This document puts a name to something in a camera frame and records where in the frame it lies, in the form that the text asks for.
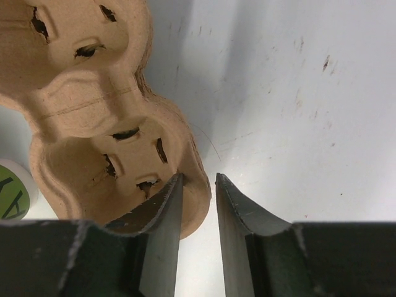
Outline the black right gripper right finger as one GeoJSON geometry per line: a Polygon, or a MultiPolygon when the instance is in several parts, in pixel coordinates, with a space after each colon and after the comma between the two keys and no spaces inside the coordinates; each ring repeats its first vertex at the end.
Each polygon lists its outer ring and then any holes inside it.
{"type": "Polygon", "coordinates": [[[215,184],[227,296],[395,295],[394,223],[288,223],[215,184]]]}

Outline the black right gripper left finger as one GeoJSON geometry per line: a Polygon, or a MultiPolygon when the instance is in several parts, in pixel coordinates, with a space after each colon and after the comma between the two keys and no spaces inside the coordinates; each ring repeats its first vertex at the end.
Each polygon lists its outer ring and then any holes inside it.
{"type": "Polygon", "coordinates": [[[181,174],[109,227],[89,220],[1,222],[2,296],[173,296],[181,174]]]}

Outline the brown cup carrier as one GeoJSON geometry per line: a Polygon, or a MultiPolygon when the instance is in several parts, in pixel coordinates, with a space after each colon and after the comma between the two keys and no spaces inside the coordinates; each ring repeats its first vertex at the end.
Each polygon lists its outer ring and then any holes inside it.
{"type": "Polygon", "coordinates": [[[176,173],[180,236],[207,216],[192,131],[144,78],[152,41],[145,1],[1,2],[1,105],[28,122],[30,171],[58,218],[105,225],[176,173]]]}

